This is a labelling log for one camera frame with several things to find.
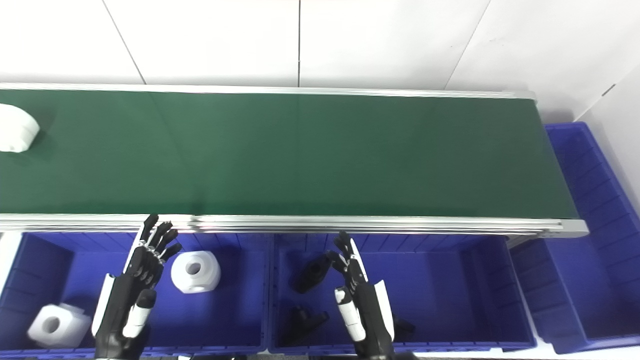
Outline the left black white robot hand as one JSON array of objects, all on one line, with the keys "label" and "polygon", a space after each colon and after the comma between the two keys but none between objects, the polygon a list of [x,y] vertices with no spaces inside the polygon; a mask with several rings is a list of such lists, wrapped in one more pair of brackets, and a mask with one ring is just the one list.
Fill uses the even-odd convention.
[{"label": "left black white robot hand", "polygon": [[121,274],[106,274],[91,324],[97,360],[139,360],[166,262],[181,249],[178,230],[150,214],[135,235]]}]

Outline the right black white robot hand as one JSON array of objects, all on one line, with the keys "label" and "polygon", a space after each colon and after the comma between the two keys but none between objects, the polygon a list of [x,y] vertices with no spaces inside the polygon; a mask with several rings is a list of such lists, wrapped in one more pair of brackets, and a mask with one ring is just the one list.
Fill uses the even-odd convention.
[{"label": "right black white robot hand", "polygon": [[393,313],[386,284],[368,280],[355,240],[340,231],[333,240],[339,252],[329,251],[332,267],[343,276],[334,298],[356,355],[367,360],[390,360],[395,355]]}]

